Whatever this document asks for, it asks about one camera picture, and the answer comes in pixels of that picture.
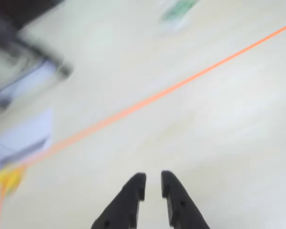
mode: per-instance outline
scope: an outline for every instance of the light wooden floor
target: light wooden floor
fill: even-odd
[[[51,108],[58,142],[286,25],[286,0],[200,0],[169,33],[159,2],[67,0],[28,26],[75,71],[15,101],[0,133]],[[1,228],[88,229],[143,171],[138,229],[167,229],[162,169],[212,229],[286,229],[286,31],[31,167]]]

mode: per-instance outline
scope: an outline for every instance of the blurry object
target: blurry object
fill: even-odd
[[[4,189],[6,194],[15,192],[22,181],[24,170],[24,167],[2,169],[0,171],[0,190]]]
[[[0,14],[19,30],[61,2],[63,0],[0,0]]]
[[[72,68],[64,63],[62,57],[59,57],[54,52],[49,51],[40,44],[30,44],[23,38],[18,37],[17,32],[18,28],[13,27],[11,19],[6,15],[0,14],[0,50],[2,52],[7,53],[14,60],[20,59],[23,56],[30,56],[31,59],[40,60],[42,62],[50,61],[55,65],[56,69],[59,70],[64,78],[71,74]],[[0,91],[18,81],[19,79],[17,78],[12,80],[11,83],[1,86]],[[7,108],[10,103],[11,99],[8,97],[0,99],[0,107],[3,109]]]
[[[198,0],[170,1],[169,9],[162,16],[163,23],[172,30],[183,27],[186,14],[197,2]]]
[[[52,113],[45,111],[0,135],[0,170],[51,146]]]
[[[15,98],[30,92],[30,90],[35,86],[46,82],[50,77],[53,76],[53,73],[56,71],[55,65],[50,61],[44,62],[40,60],[38,62],[33,62],[30,65],[32,66],[29,70],[25,70],[20,74],[16,74],[17,78],[15,80],[10,80],[11,83],[8,82],[4,84],[4,87],[1,88],[0,108],[4,109],[2,104],[4,104],[5,100],[7,100],[7,102],[12,102]],[[0,76],[4,76],[4,78],[6,78],[5,73],[9,74],[10,71],[0,71]]]

